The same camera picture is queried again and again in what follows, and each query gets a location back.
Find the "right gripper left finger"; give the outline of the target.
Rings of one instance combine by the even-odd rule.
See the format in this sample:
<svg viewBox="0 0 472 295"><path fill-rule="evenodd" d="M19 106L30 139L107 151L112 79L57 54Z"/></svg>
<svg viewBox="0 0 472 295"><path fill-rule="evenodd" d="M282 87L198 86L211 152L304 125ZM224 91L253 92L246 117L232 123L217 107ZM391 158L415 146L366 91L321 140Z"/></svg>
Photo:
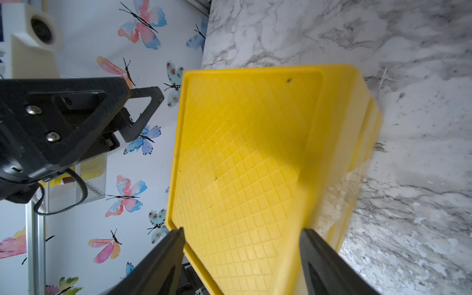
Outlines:
<svg viewBox="0 0 472 295"><path fill-rule="evenodd" d="M182 268L184 229L169 232L130 275L106 295L175 295Z"/></svg>

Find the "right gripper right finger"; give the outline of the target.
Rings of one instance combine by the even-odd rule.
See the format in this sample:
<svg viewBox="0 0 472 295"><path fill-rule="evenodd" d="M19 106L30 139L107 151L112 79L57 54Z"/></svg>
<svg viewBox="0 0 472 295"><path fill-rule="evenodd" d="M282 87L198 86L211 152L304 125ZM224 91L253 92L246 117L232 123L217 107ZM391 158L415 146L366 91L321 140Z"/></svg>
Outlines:
<svg viewBox="0 0 472 295"><path fill-rule="evenodd" d="M299 239L302 269L310 295L379 295L313 229Z"/></svg>

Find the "yellow plastic drawer cabinet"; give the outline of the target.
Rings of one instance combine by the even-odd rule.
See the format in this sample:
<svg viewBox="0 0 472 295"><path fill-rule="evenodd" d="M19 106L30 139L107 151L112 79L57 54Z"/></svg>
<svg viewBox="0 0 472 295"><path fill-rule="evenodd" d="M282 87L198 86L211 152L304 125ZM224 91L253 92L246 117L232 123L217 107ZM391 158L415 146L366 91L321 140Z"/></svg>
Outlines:
<svg viewBox="0 0 472 295"><path fill-rule="evenodd" d="M382 121L352 65L185 72L165 223L206 290L305 293L301 232L340 250Z"/></svg>

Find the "white mesh wall basket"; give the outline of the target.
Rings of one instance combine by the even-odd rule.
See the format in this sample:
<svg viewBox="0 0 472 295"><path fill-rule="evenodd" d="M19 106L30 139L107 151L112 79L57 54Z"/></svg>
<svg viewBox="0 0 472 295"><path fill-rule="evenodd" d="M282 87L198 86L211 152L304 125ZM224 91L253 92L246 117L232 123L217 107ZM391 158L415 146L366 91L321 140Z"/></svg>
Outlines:
<svg viewBox="0 0 472 295"><path fill-rule="evenodd" d="M106 170L107 156L102 155L94 159L82 162L74 167L72 171L84 181L87 187L87 198L84 203L93 202L105 198L106 196ZM39 183L44 192L37 190L33 196L34 202L43 200L38 211L45 214L52 214L64 210L77 204L82 200L82 189L80 185L68 174L62 174L59 177L48 182Z"/></svg>

